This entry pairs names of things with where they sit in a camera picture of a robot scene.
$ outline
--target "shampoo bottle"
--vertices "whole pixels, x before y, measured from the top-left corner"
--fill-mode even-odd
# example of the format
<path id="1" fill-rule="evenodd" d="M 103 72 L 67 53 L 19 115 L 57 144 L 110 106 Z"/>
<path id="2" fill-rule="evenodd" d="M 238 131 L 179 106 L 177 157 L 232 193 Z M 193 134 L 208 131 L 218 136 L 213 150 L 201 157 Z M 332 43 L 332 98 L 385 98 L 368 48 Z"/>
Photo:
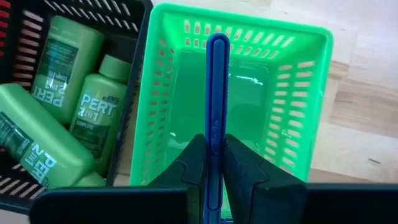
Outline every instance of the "shampoo bottle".
<path id="1" fill-rule="evenodd" d="M 70 132 L 95 158 L 96 171 L 105 175 L 126 94 L 131 64 L 105 55 L 99 74 L 87 76 Z"/>
<path id="2" fill-rule="evenodd" d="M 103 34 L 94 29 L 52 18 L 31 94 L 61 124 L 72 121 L 81 86 L 96 65 L 103 41 Z"/>
<path id="3" fill-rule="evenodd" d="M 48 189 L 105 185 L 91 153 L 17 84 L 0 85 L 0 147 Z"/>

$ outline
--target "light wood grain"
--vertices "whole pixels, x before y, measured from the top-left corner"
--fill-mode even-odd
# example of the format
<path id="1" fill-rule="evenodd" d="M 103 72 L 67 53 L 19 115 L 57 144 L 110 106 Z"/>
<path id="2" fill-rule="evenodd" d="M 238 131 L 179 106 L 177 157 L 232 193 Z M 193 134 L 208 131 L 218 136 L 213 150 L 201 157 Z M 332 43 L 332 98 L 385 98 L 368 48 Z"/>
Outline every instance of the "light wood grain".
<path id="1" fill-rule="evenodd" d="M 28 217 L 14 212 L 0 210 L 1 224 L 29 224 Z"/>
<path id="2" fill-rule="evenodd" d="M 330 0 L 273 0 L 271 9 L 296 12 L 304 16 L 326 18 L 330 5 Z"/>
<path id="3" fill-rule="evenodd" d="M 154 5 L 156 5 L 156 4 L 165 2 L 165 1 L 164 0 L 154 0 L 152 2 L 154 3 Z M 202 1 L 168 0 L 167 2 L 264 17 L 265 13 L 267 11 L 267 8 L 271 3 L 271 0 L 264 0 L 263 2 L 258 1 L 257 4 L 253 3 L 253 2 L 256 2 L 255 0 L 246 0 L 246 1 L 239 1 L 239 0 L 217 0 L 217 1 L 214 1 L 214 0 L 202 0 Z"/>
<path id="4" fill-rule="evenodd" d="M 328 122 L 335 104 L 335 97 L 338 89 L 339 80 L 335 78 L 328 78 L 328 83 L 326 84 L 326 90 L 323 95 L 323 105 L 321 113 L 321 121 Z"/>
<path id="5" fill-rule="evenodd" d="M 127 187 L 130 183 L 130 175 L 118 174 L 114 180 L 115 187 Z"/>
<path id="6" fill-rule="evenodd" d="M 348 76 L 349 65 L 339 61 L 331 61 L 329 78 L 341 79 Z"/>
<path id="7" fill-rule="evenodd" d="M 328 19 L 343 23 L 355 31 L 366 30 L 377 20 L 377 2 L 378 0 L 334 0 Z"/>
<path id="8" fill-rule="evenodd" d="M 311 169 L 310 178 L 311 183 L 371 183 L 370 180 L 359 179 L 347 175 L 341 175 L 324 170 Z"/>
<path id="9" fill-rule="evenodd" d="M 335 63 L 342 63 L 344 67 L 349 67 L 352 61 L 355 43 L 358 34 L 347 27 L 344 24 L 335 21 L 326 21 L 321 24 L 333 34 L 333 53 L 332 59 Z"/>
<path id="10" fill-rule="evenodd" d="M 122 153 L 120 157 L 120 165 L 118 172 L 120 174 L 130 175 L 131 169 L 131 158 L 132 158 L 132 147 L 134 145 L 134 136 L 136 132 L 136 120 L 137 120 L 137 111 L 138 111 L 138 101 L 139 101 L 139 90 L 140 88 L 136 88 L 136 92 L 133 99 L 132 110 L 130 114 L 130 120 L 128 124 L 128 128 L 126 131 L 126 138 L 124 139 L 124 144 L 122 148 Z"/>
<path id="11" fill-rule="evenodd" d="M 331 124 L 398 137 L 398 89 L 346 78 L 335 100 Z"/>
<path id="12" fill-rule="evenodd" d="M 359 33 L 349 78 L 397 87 L 398 35 Z"/>
<path id="13" fill-rule="evenodd" d="M 398 182 L 398 139 L 321 123 L 312 168 L 375 182 Z"/>

